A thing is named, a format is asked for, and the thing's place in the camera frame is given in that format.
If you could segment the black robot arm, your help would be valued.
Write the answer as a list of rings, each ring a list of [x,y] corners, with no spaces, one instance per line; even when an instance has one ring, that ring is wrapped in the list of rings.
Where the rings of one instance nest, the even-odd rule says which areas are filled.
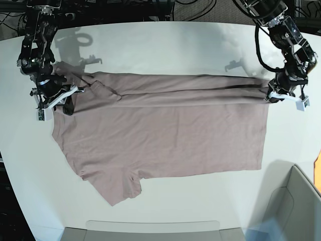
[[[284,1],[240,1],[235,6],[255,23],[256,54],[260,64],[275,77],[268,84],[266,100],[295,101],[297,107],[306,108],[309,98],[304,93],[308,74],[317,64],[317,54],[303,37],[292,17],[287,14]],[[259,30],[268,29],[273,45],[284,56],[284,67],[272,68],[264,63],[259,46]]]
[[[23,75],[28,75],[35,84],[30,96],[37,104],[37,119],[46,121],[51,110],[62,106],[63,113],[72,115],[72,95],[83,92],[83,87],[68,84],[64,75],[54,72],[55,57],[51,44],[58,30],[58,12],[61,1],[27,1],[25,37],[17,66]]]

